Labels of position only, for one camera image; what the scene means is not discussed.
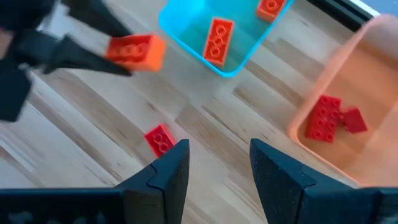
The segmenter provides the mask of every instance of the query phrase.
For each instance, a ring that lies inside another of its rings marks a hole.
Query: blue plastic bin
[[[273,23],[256,16],[260,0],[169,0],[159,15],[161,28],[187,52],[225,78],[234,77],[266,38],[275,23],[293,3],[285,7]],[[213,17],[235,21],[228,56],[223,68],[202,57],[207,33]]]

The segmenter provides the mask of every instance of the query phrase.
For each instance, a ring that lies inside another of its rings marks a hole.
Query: wood grain surface
[[[161,31],[157,18],[164,4],[109,2],[135,32],[168,40],[159,73],[32,75],[34,89],[20,120],[0,124],[1,188],[114,186],[155,159],[143,136],[159,123],[177,140],[190,140],[183,223],[266,223],[251,173],[251,138],[352,184],[286,135],[327,60],[351,37],[349,30],[297,0],[245,68],[223,79]],[[108,41],[79,22],[72,36],[102,53]]]

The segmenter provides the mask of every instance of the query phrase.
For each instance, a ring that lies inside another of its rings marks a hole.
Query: pink plastic bin
[[[322,94],[341,98],[341,108],[357,106],[369,130],[339,127],[334,143],[307,139],[307,116]],[[398,186],[398,18],[374,18],[342,46],[287,132],[359,186]]]

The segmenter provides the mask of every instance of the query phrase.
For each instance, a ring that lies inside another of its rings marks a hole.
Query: lego brick
[[[233,21],[213,18],[203,51],[203,58],[213,65],[223,66],[228,54],[233,29]]]
[[[144,137],[157,157],[162,156],[175,145],[173,136],[164,124],[159,125]]]
[[[158,72],[166,51],[165,41],[154,34],[114,37],[105,58],[129,70]]]
[[[305,137],[333,142],[340,121],[341,99],[322,95],[308,117]]]
[[[317,118],[309,122],[306,137],[326,142],[333,142],[337,123],[326,118]]]
[[[260,0],[256,15],[267,22],[273,22],[283,9],[286,0]]]
[[[341,122],[345,130],[353,134],[368,130],[361,111],[357,107],[351,107],[341,112]]]

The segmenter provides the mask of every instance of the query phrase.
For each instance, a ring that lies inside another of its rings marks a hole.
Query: red brick on table
[[[368,130],[359,108],[353,106],[341,112],[341,122],[350,133],[361,133]]]
[[[341,99],[322,95],[308,117],[305,137],[333,142],[340,121]]]
[[[145,136],[150,148],[159,158],[175,145],[175,140],[170,134],[166,125],[160,124],[158,127],[147,133]]]

